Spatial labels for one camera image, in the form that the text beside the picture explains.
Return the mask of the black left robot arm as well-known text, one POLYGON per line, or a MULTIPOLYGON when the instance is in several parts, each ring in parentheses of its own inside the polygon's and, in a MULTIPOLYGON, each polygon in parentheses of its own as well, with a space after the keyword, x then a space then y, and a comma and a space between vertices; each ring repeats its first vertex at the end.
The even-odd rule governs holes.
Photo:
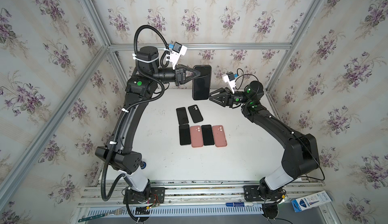
POLYGON ((142 155, 132 150, 134 136, 144 110, 164 95, 166 83, 179 86, 200 77, 199 71, 178 63, 187 50, 186 46, 175 43, 165 48, 161 57, 152 46, 135 50, 132 55, 135 69, 127 81, 117 124, 105 145, 95 151, 104 163, 101 176, 104 201, 111 198, 120 179, 125 179, 136 192, 149 195, 149 180, 139 171, 144 164, 142 155))

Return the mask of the pink phone case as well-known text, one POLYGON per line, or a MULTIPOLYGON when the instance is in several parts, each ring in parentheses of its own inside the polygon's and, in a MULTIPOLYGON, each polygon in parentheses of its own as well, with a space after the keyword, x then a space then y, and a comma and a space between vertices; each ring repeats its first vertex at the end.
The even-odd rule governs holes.
POLYGON ((224 127, 221 125, 213 126, 212 132, 213 132, 213 139, 214 139, 215 146, 216 147, 226 147, 227 140, 226 140, 226 136, 225 136, 224 127))
POLYGON ((190 135, 191 135, 191 146, 193 148, 200 148, 204 146, 201 126, 191 126, 190 135))

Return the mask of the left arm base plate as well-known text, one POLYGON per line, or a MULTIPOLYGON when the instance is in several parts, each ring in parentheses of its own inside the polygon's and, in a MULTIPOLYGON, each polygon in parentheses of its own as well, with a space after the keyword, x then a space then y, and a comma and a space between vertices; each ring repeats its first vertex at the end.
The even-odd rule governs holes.
POLYGON ((137 192, 129 189, 124 193, 124 204, 162 204, 165 198, 165 188, 163 187, 150 187, 146 188, 143 192, 137 192))

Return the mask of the black phone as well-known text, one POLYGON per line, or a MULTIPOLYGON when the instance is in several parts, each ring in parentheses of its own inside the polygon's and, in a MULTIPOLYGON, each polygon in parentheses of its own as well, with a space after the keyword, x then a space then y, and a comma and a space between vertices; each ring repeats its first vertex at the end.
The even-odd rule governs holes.
POLYGON ((210 65, 196 65, 194 70, 200 73, 200 76, 193 79, 194 100, 207 100, 210 93, 212 67, 210 65))
POLYGON ((179 143, 181 146, 191 144, 190 125, 184 124, 179 126, 179 143))
POLYGON ((177 113, 178 123, 180 126, 189 124, 189 118, 185 107, 177 108, 176 113, 177 113))

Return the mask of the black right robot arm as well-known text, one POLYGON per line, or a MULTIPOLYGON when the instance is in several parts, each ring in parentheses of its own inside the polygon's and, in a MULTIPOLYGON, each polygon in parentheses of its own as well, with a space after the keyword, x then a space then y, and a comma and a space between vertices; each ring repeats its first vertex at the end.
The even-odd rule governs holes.
POLYGON ((260 180, 259 189, 270 193, 281 189, 304 174, 320 168, 316 138, 302 134, 277 119, 260 100, 264 96, 263 85, 255 80, 242 91, 219 88, 209 95, 209 100, 222 107, 240 105, 243 116, 271 136, 284 148, 282 161, 272 174, 260 180))

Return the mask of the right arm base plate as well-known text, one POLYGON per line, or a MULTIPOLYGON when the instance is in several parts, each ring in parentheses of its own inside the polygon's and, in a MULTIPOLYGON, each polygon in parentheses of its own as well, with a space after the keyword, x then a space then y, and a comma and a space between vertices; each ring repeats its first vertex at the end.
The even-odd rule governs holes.
POLYGON ((244 198, 249 202, 257 201, 275 201, 278 202, 284 198, 286 191, 283 188, 271 190, 266 186, 260 185, 245 185, 244 198))

